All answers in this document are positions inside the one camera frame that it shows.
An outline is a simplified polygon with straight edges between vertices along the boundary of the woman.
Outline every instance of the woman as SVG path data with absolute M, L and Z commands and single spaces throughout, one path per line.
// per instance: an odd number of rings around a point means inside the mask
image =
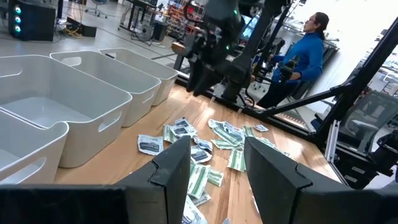
M 288 96 L 299 81 L 316 80 L 322 72 L 323 63 L 323 31 L 329 23 L 329 17 L 322 12 L 317 12 L 304 25 L 304 37 L 299 40 L 285 56 L 270 55 L 269 60 L 273 62 L 287 63 L 294 56 L 300 56 L 300 60 L 294 72 L 285 85 L 278 83 L 280 80 L 279 68 L 275 69 L 272 83 L 267 94 L 261 98 L 257 105 L 263 108 L 277 106 Z

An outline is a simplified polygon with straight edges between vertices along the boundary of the chair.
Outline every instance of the chair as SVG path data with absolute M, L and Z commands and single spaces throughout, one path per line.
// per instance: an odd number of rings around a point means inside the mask
M 368 153 L 377 132 L 397 113 L 397 98 L 386 93 L 370 91 L 358 100 L 341 120 L 338 140 L 357 147 L 359 152 Z
M 85 12 L 93 11 L 94 15 L 96 15 L 98 17 L 101 16 L 101 14 L 104 14 L 105 15 L 105 19 L 107 19 L 108 15 L 105 14 L 103 11 L 99 10 L 98 6 L 103 5 L 103 4 L 107 4 L 108 0 L 91 0 L 91 1 L 95 4 L 95 7 L 86 8 Z

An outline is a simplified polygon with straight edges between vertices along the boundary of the green light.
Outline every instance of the green light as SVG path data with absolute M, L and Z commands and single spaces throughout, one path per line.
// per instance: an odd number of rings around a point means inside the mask
M 17 14 L 20 14 L 20 13 L 21 13 L 21 9 L 20 9 L 19 6 L 16 6 L 16 7 L 15 7 L 15 12 L 16 12 Z

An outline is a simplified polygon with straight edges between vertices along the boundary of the desk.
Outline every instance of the desk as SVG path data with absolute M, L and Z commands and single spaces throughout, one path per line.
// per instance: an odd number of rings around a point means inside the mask
M 199 138 L 208 141 L 216 139 L 216 134 L 207 125 L 210 118 L 218 121 L 227 120 L 240 128 L 243 125 L 259 124 L 258 120 L 245 114 L 237 114 L 222 105 L 211 103 L 204 96 L 193 97 L 184 88 L 176 85 L 167 100 L 159 106 L 152 107 L 149 114 L 130 128 L 123 129 L 117 140 L 86 164 L 74 169 L 58 169 L 56 183 L 113 184 L 117 182 L 153 158 L 137 150 L 137 135 L 161 136 L 163 124 L 173 123 L 182 116 L 185 116 L 197 128 Z M 280 150 L 289 152 L 296 161 L 338 181 L 337 175 L 315 145 L 267 124 L 264 125 L 269 128 L 269 131 L 263 134 L 256 132 L 257 136 L 268 138 Z M 253 204 L 246 173 L 226 167 L 229 154 L 229 150 L 222 151 L 214 146 L 213 158 L 208 164 L 224 172 L 223 183 L 221 187 L 207 183 L 206 192 L 212 199 L 198 208 L 209 224 L 220 224 L 227 217 L 232 224 L 261 223 L 261 218 Z
M 142 9 L 142 16 L 141 16 L 141 21 L 144 20 L 145 17 L 145 13 L 147 10 L 147 7 L 151 7 L 153 9 L 156 9 L 156 6 L 149 4 L 148 2 L 142 1 L 142 0 L 128 0 L 129 2 L 132 3 L 132 9 L 131 9 L 131 13 L 130 13 L 130 18 L 129 18 L 129 24 L 127 25 L 127 27 L 119 25 L 119 28 L 131 31 L 131 24 L 132 24 L 132 17 L 134 16 L 134 11 L 136 9 L 136 7 L 139 7 Z M 134 21 L 134 26 L 137 25 L 137 21 L 138 21 L 138 15 L 136 17 L 136 20 Z

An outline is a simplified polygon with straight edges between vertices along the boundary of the gray floor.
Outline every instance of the gray floor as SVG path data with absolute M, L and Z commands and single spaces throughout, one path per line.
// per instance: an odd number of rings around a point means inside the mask
M 94 7 L 95 5 L 88 1 L 87 7 Z M 80 20 L 80 12 L 78 5 L 64 1 L 63 16 L 74 17 Z M 97 27 L 95 38 L 82 37 L 80 39 L 66 38 L 60 40 L 59 37 L 54 37 L 54 42 L 23 42 L 13 39 L 6 31 L 7 28 L 0 24 L 0 56 L 13 55 L 49 55 L 53 52 L 66 52 L 76 50 L 99 50 L 105 48 L 122 47 L 133 50 L 143 56 L 149 58 L 162 57 L 164 55 L 172 54 L 170 49 L 172 39 L 166 37 L 165 40 L 156 44 L 153 43 L 150 47 L 138 40 L 131 40 L 130 33 L 126 30 L 118 30 L 118 25 L 121 17 L 123 6 L 115 2 L 109 2 L 104 6 L 99 6 L 104 13 L 108 14 L 108 18 L 96 17 L 90 13 L 83 13 L 83 22 L 89 23 Z M 156 59 L 162 64 L 174 63 L 176 56 L 169 56 Z

